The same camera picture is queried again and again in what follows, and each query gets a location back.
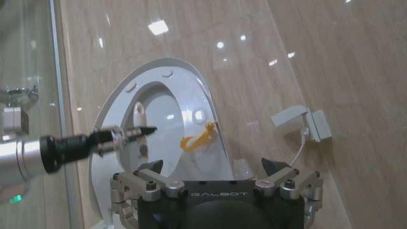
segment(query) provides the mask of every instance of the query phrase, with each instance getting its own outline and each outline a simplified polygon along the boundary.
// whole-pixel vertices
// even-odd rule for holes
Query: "toilet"
[[[158,59],[137,69],[119,84],[102,107],[95,128],[149,125],[158,131],[130,150],[90,161],[93,207],[105,225],[117,225],[111,212],[110,179],[115,173],[134,171],[142,164],[141,145],[149,148],[145,162],[163,160],[162,175],[179,180],[234,180],[222,134],[197,152],[185,152],[181,139],[198,136],[209,122],[218,122],[217,111],[205,79],[198,69],[177,58]]]

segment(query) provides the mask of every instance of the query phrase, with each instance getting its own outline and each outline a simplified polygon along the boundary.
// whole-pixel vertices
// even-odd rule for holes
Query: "toilet seat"
[[[150,161],[165,160],[162,174],[181,180],[233,180],[221,134],[215,142],[197,153],[185,153],[179,147],[182,137],[199,135],[206,123],[218,120],[211,95],[197,68],[177,58],[163,58],[142,66],[114,90],[95,127],[131,125],[138,101],[146,108],[147,125],[158,126],[157,133],[147,137],[147,145]],[[134,152],[111,153],[103,157],[94,155],[90,162],[91,201],[109,225],[113,224],[110,179],[125,169],[138,168],[141,163],[135,155]]]

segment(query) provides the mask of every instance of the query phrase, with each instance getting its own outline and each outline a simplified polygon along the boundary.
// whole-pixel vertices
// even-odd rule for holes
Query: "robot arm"
[[[95,131],[90,136],[62,139],[51,136],[38,140],[11,140],[0,144],[0,203],[27,190],[29,181],[59,171],[73,161],[121,150],[138,137],[155,132],[157,127],[118,127]]]

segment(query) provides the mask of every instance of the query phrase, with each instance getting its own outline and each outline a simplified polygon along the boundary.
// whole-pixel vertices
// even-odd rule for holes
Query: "glass panel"
[[[5,95],[7,90],[34,86],[39,100],[13,104],[29,114],[30,135],[22,138],[61,136],[50,2],[0,0],[0,90]],[[7,101],[2,101],[3,112]],[[0,228],[69,228],[65,170],[30,184],[26,194],[0,205]]]

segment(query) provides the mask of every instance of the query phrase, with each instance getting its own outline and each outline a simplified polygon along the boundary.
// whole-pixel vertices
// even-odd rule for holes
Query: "beige tile wall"
[[[75,133],[93,131],[101,106],[134,69],[162,57],[178,57],[209,81],[231,158],[246,158],[261,177],[262,157],[293,159],[302,121],[277,129],[270,118],[305,101],[265,0],[62,0],[62,16]],[[166,20],[170,31],[154,36],[149,25],[158,20]],[[225,42],[223,49],[218,42]],[[350,228],[315,147],[298,166],[322,170],[326,179],[325,209],[314,228]],[[90,206],[87,160],[79,163],[79,174],[90,228],[101,218]]]
[[[62,133],[49,4],[0,0],[0,90],[37,84],[41,92],[39,101],[23,105],[30,139]],[[0,206],[0,228],[70,228],[65,170],[33,180],[21,203]]]
[[[405,0],[269,0],[354,228],[407,228]]]

